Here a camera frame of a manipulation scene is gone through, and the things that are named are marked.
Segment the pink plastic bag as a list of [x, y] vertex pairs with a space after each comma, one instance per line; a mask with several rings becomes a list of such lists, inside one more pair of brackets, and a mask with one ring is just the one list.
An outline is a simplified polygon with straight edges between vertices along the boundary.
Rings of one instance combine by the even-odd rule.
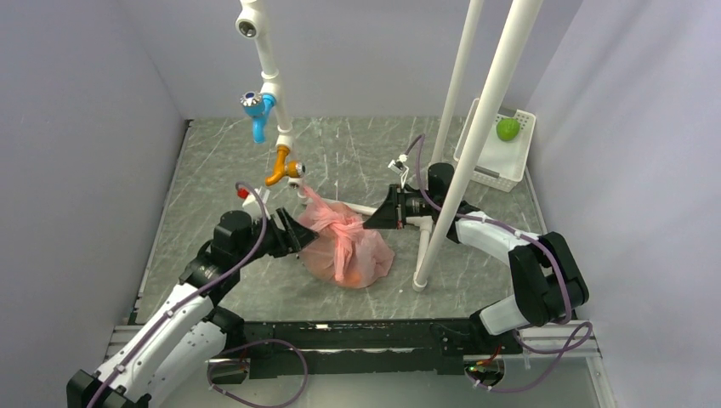
[[319, 238], [300, 252], [299, 259], [314, 277], [338, 286], [346, 270], [372, 272], [372, 284], [389, 274], [395, 252], [378, 231], [364, 229], [362, 216], [346, 204], [327, 201], [309, 186], [303, 192], [309, 203], [298, 221]]

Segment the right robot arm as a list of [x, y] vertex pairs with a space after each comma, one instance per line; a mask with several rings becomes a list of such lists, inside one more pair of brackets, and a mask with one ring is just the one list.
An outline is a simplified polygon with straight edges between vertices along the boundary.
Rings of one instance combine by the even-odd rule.
[[[454, 173], [454, 166], [439, 162], [430, 166], [425, 189], [390, 185], [384, 202], [364, 222], [364, 228], [402, 229], [411, 217], [438, 220]], [[576, 260], [557, 232], [537, 235], [518, 230], [461, 201], [446, 236], [491, 255], [511, 272], [512, 294], [472, 316], [475, 324], [468, 330], [468, 340], [480, 353], [492, 351], [502, 334], [512, 330], [562, 321], [589, 299]]]

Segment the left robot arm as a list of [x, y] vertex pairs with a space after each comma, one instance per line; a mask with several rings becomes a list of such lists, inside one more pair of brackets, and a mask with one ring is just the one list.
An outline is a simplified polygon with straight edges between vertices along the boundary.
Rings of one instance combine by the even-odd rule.
[[284, 208], [273, 215], [224, 213], [139, 332], [94, 371], [73, 375], [68, 406], [158, 407], [206, 360], [238, 354], [247, 340], [244, 320], [219, 303], [239, 283], [241, 268], [301, 252], [318, 236]]

